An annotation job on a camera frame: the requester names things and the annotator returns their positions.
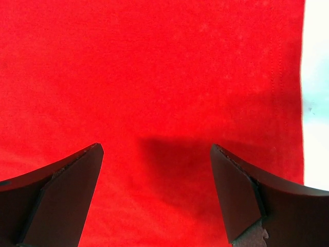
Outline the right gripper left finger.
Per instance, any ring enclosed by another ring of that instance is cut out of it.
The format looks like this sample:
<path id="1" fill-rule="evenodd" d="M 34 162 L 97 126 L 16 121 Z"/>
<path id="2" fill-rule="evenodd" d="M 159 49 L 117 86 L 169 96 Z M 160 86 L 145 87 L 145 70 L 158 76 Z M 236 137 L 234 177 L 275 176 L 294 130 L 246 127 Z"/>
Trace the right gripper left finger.
<path id="1" fill-rule="evenodd" d="M 1 181 L 1 246 L 78 246 L 103 155 L 95 143 Z"/>

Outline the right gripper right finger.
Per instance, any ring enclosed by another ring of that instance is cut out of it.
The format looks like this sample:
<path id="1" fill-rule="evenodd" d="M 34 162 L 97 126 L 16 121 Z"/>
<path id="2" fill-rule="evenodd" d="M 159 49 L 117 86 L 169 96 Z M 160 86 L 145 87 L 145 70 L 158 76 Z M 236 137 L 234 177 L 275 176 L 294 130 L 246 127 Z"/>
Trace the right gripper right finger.
<path id="1" fill-rule="evenodd" d="M 232 246 L 328 246 L 328 192 L 258 168 L 219 145 L 210 151 Z"/>

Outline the red t shirt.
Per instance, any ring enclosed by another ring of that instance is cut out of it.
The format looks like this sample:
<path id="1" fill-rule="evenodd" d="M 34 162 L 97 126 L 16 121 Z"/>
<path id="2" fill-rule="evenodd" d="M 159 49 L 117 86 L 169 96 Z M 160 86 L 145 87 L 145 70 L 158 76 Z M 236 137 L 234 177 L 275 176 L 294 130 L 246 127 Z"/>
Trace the red t shirt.
<path id="1" fill-rule="evenodd" d="M 80 246 L 227 246 L 219 144 L 303 183 L 304 1 L 1 1 L 1 179 L 100 143 Z"/>

